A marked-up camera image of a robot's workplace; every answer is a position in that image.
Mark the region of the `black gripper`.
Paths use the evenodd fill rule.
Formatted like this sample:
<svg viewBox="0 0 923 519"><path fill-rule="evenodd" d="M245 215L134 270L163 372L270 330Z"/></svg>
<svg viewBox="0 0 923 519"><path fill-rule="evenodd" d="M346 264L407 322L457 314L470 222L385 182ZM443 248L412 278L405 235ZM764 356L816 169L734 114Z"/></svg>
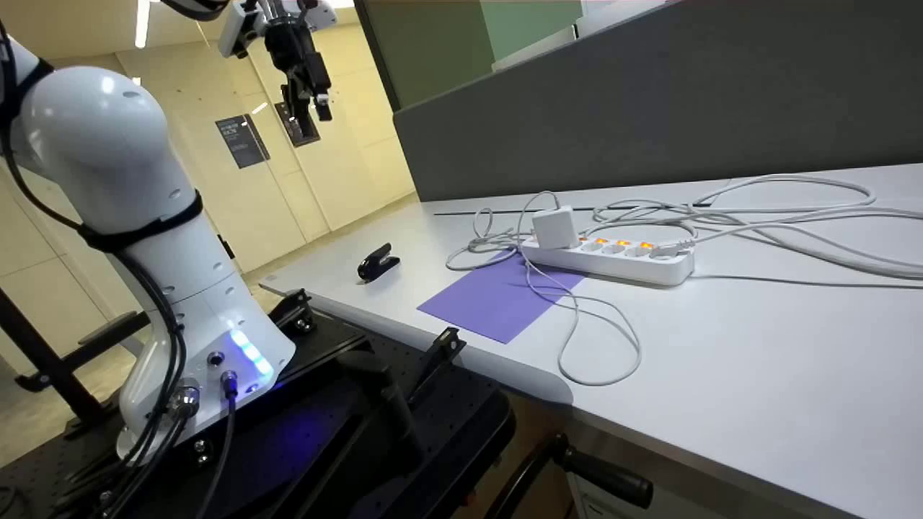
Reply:
<svg viewBox="0 0 923 519"><path fill-rule="evenodd" d="M265 48L286 74L284 104L301 136L313 138L310 101L320 121L333 121L329 71L313 40L313 30L329 23L329 4L324 0L261 0L261 4Z"/></svg>

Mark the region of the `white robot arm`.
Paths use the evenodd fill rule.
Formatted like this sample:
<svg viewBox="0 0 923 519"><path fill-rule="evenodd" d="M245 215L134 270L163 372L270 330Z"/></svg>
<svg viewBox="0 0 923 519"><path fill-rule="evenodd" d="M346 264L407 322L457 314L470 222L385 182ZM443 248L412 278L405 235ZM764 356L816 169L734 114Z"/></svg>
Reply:
<svg viewBox="0 0 923 519"><path fill-rule="evenodd" d="M148 464L277 386L294 342L251 297L141 84L53 65L6 36L4 156L13 173L63 190L75 208L63 225L150 316L154 337L120 394L123 460Z"/></svg>

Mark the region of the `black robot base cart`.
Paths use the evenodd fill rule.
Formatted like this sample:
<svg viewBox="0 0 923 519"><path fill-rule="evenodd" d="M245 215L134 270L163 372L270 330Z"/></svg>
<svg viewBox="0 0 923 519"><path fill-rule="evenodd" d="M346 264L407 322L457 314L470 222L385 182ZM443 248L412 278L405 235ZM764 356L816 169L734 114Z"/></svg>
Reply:
<svg viewBox="0 0 923 519"><path fill-rule="evenodd" d="M512 440L505 392L451 329L402 345L291 294L277 388L174 448L120 519L447 519Z"/></svg>

